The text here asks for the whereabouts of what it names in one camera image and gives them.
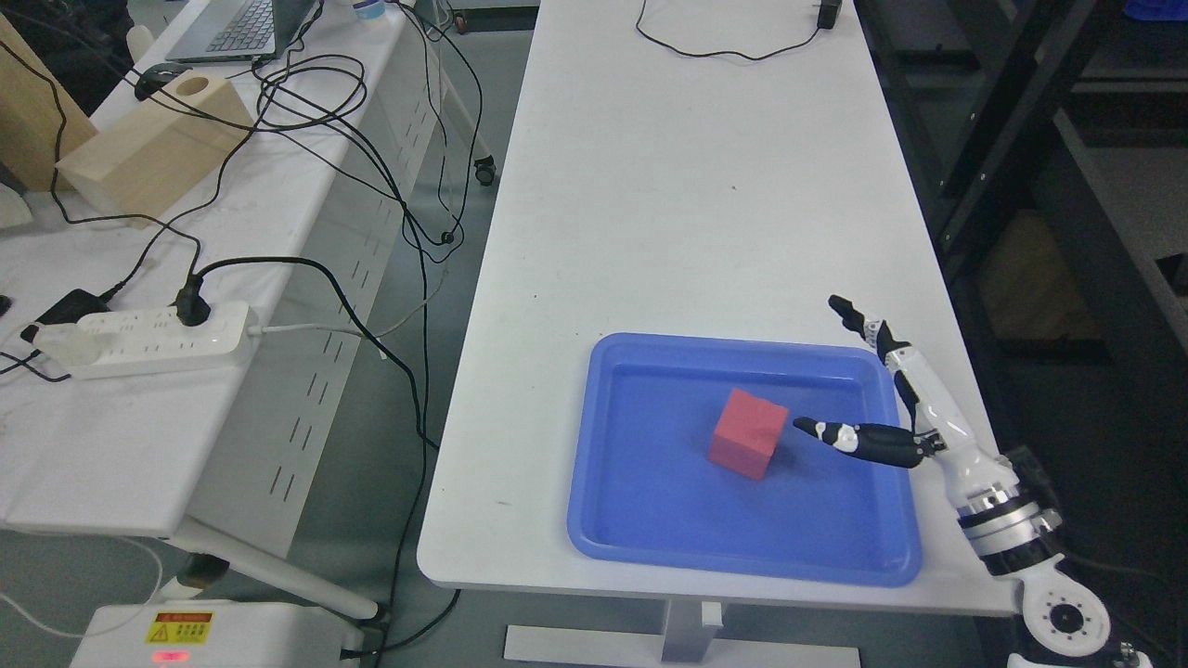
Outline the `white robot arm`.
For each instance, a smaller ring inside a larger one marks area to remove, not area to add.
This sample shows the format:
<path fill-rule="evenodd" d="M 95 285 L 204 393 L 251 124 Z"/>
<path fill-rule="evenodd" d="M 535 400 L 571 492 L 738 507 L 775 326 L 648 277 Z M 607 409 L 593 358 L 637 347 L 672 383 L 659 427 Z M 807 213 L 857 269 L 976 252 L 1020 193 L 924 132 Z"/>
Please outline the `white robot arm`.
<path fill-rule="evenodd" d="M 1001 459 L 981 450 L 939 456 L 947 499 L 963 538 L 994 579 L 1015 585 L 1024 645 L 1010 667 L 1151 667 L 1132 643 L 1113 637 L 1104 601 L 1061 571 L 1055 541 L 1062 519 Z"/>

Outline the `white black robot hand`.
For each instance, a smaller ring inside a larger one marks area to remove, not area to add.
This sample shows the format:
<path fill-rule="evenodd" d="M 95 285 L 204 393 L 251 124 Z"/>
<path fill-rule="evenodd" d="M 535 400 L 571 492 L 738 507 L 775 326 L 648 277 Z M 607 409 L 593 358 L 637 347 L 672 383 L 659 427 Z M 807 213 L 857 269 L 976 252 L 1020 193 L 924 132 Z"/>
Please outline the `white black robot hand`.
<path fill-rule="evenodd" d="M 848 424 L 798 416 L 794 426 L 800 431 L 846 456 L 901 470 L 914 470 L 925 459 L 935 460 L 944 475 L 947 499 L 963 517 L 1030 502 L 1013 467 L 977 443 L 975 431 L 956 401 L 917 347 L 895 338 L 884 320 L 868 319 L 849 300 L 833 295 L 828 304 L 843 320 L 845 329 L 854 330 L 876 349 L 895 377 L 910 426 Z"/>

